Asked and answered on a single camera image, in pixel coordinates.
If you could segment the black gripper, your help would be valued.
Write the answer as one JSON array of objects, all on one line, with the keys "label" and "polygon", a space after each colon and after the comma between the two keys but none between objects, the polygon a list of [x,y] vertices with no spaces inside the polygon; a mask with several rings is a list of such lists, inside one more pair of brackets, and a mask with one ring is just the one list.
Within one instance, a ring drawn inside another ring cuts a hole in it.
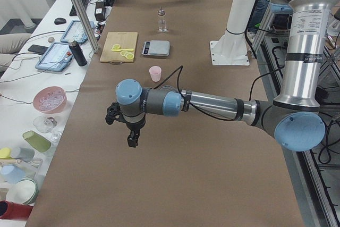
[{"label": "black gripper", "polygon": [[138,139],[139,139],[139,133],[140,130],[144,127],[146,123],[146,118],[142,116],[139,118],[137,121],[137,118],[128,118],[127,116],[125,117],[125,123],[126,126],[130,129],[130,134],[127,137],[127,143],[129,147],[133,146],[138,146]]}]

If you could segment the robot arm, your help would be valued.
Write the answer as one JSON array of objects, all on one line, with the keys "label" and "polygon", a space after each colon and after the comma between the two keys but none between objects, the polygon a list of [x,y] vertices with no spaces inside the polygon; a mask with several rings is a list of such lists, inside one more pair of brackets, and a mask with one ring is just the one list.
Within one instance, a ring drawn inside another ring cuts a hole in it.
[{"label": "robot arm", "polygon": [[321,143],[326,128],[315,99],[323,59],[328,17],[339,0],[271,0],[272,8],[292,13],[280,93],[272,102],[219,97],[190,90],[168,90],[161,85],[144,88],[126,79],[116,86],[116,102],[107,110],[106,122],[125,123],[127,142],[138,145],[147,114],[178,116],[195,108],[222,121],[244,121],[272,136],[281,146],[296,152]]}]

